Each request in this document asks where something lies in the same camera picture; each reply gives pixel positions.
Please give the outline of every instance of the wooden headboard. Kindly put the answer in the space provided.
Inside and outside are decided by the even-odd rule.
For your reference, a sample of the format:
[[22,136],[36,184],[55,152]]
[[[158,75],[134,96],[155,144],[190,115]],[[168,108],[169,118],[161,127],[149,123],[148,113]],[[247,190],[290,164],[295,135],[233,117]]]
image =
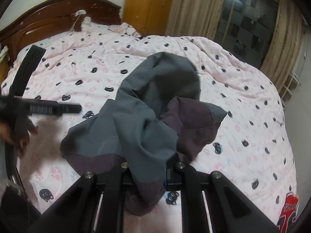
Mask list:
[[86,16],[90,16],[95,23],[121,24],[120,9],[120,6],[107,0],[48,0],[30,9],[0,31],[0,42],[2,47],[8,46],[12,65],[25,46],[69,31],[77,19],[75,13],[78,10],[85,10],[87,14],[80,16],[75,24],[75,31],[80,31]]

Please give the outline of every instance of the metal screw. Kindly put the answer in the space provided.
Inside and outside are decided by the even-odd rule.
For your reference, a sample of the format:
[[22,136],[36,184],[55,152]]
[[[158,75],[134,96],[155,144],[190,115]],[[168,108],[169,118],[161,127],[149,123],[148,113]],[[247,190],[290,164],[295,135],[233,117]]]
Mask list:
[[84,174],[84,177],[86,177],[87,179],[91,179],[93,178],[94,173],[92,171],[88,171]]
[[185,163],[183,163],[183,162],[177,162],[176,164],[175,164],[175,168],[177,168],[177,169],[183,169],[183,168],[185,168]]
[[212,175],[213,175],[213,177],[214,177],[215,179],[220,179],[221,176],[222,176],[221,172],[219,172],[219,171],[214,171],[214,172],[212,173]]
[[121,167],[124,168],[124,169],[127,169],[128,168],[128,163],[127,162],[123,162],[121,164]]

